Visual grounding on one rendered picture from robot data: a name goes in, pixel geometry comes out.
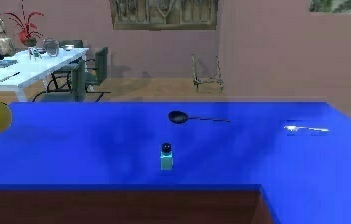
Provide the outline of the black ladle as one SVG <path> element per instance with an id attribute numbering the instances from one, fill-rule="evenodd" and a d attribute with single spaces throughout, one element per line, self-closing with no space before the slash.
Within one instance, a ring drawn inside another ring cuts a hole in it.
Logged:
<path id="1" fill-rule="evenodd" d="M 184 124 L 189 120 L 213 121 L 230 123 L 228 119 L 204 118 L 200 116 L 189 116 L 183 111 L 171 111 L 168 113 L 168 119 L 174 124 Z"/>

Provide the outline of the light blue shaker black cap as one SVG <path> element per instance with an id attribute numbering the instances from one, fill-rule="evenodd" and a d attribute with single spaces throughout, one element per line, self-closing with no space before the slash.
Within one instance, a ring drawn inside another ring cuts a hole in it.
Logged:
<path id="1" fill-rule="evenodd" d="M 173 168 L 173 153 L 170 143 L 163 143 L 160 153 L 160 165 L 162 170 L 171 170 Z"/>

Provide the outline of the blue topped wooden counter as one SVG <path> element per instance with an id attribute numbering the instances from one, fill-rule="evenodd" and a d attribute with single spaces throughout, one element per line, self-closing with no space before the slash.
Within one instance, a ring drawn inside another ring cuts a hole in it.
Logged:
<path id="1" fill-rule="evenodd" d="M 258 189 L 277 224 L 351 224 L 351 119 L 324 102 L 14 103 L 11 111 L 0 190 Z M 171 111 L 230 123 L 174 124 Z M 171 170 L 161 169 L 163 143 Z"/>

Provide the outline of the dark green chair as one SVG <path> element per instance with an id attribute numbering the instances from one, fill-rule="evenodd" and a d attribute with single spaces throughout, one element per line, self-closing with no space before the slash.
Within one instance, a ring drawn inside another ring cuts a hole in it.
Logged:
<path id="1" fill-rule="evenodd" d="M 33 102 L 83 102 L 89 93 L 89 86 L 99 86 L 106 78 L 107 71 L 104 67 L 94 68 L 96 72 L 92 75 L 85 71 L 85 61 L 80 60 L 79 63 L 71 70 L 68 83 L 68 89 L 47 88 L 45 91 L 38 93 Z"/>
<path id="2" fill-rule="evenodd" d="M 88 67 L 88 71 L 85 73 L 87 92 L 93 92 L 94 86 L 100 86 L 106 80 L 108 76 L 108 52 L 108 48 L 103 47 L 95 53 L 94 59 L 87 59 L 87 62 L 94 63 L 94 66 Z M 62 88 L 64 88 L 65 86 L 67 86 L 68 88 L 71 87 L 71 70 L 75 66 L 76 63 L 70 63 L 69 65 L 66 65 L 54 72 L 54 75 L 57 79 L 66 79 L 66 82 L 62 85 Z"/>
<path id="3" fill-rule="evenodd" d="M 61 40 L 59 46 L 64 48 L 65 45 L 73 45 L 74 48 L 83 48 L 84 44 L 82 40 Z"/>

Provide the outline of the silver spoon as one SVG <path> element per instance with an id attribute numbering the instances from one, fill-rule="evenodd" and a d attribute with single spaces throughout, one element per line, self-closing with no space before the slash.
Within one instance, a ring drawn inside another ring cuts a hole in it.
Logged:
<path id="1" fill-rule="evenodd" d="M 300 130 L 309 130 L 309 131 L 318 131 L 318 132 L 329 132 L 330 131 L 327 128 L 296 126 L 296 125 L 286 125 L 283 128 L 290 131 L 290 132 L 298 132 Z"/>

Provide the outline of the clear glass bowl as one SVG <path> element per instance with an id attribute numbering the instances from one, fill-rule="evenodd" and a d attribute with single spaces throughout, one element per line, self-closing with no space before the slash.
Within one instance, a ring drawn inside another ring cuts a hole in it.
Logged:
<path id="1" fill-rule="evenodd" d="M 54 38 L 47 38 L 43 41 L 43 48 L 51 57 L 57 57 L 59 54 L 59 42 Z"/>

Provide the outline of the white dining table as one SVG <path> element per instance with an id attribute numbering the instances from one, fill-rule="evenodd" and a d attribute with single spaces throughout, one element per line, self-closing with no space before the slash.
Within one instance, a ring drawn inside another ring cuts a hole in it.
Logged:
<path id="1" fill-rule="evenodd" d="M 59 49 L 57 57 L 44 54 L 41 58 L 31 59 L 27 50 L 16 53 L 8 60 L 17 60 L 18 63 L 6 68 L 0 68 L 0 80 L 20 71 L 20 74 L 0 83 L 0 92 L 14 92 L 19 102 L 26 102 L 24 89 L 46 78 L 53 72 L 82 57 L 86 58 L 88 48 L 74 48 L 70 51 Z"/>

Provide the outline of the red house plant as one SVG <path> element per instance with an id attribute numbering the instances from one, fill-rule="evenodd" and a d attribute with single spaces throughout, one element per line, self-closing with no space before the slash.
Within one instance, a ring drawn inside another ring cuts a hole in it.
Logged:
<path id="1" fill-rule="evenodd" d="M 15 22 L 15 28 L 19 28 L 18 37 L 20 42 L 26 47 L 35 47 L 37 39 L 41 38 L 42 34 L 38 31 L 38 26 L 32 22 L 32 18 L 35 16 L 44 16 L 44 14 L 38 11 L 26 13 L 24 0 L 20 1 L 20 15 L 13 12 L 5 12 L 5 15 L 9 20 Z"/>

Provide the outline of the dark pencil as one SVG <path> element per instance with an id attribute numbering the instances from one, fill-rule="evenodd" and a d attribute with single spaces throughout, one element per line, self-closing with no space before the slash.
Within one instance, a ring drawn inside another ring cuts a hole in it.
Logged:
<path id="1" fill-rule="evenodd" d="M 20 71 L 14 73 L 14 74 L 12 74 L 12 75 L 9 75 L 9 76 L 6 76 L 6 77 L 2 78 L 2 79 L 0 80 L 0 83 L 4 82 L 4 81 L 6 81 L 6 80 L 8 80 L 8 79 L 10 79 L 10 78 L 12 78 L 12 77 L 14 77 L 14 76 L 17 76 L 18 74 L 20 74 Z"/>

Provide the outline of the pale statue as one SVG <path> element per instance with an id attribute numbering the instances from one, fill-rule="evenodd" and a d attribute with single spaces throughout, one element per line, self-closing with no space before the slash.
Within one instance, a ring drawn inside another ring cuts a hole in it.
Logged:
<path id="1" fill-rule="evenodd" d="M 12 39 L 7 36 L 6 27 L 0 17 L 0 49 L 3 55 L 13 56 L 16 51 Z"/>

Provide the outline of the green framed wall picture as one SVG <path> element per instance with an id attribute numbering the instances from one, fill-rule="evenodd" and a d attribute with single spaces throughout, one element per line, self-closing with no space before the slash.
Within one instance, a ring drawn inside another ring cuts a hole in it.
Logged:
<path id="1" fill-rule="evenodd" d="M 311 0 L 309 11 L 325 14 L 351 14 L 351 0 Z"/>

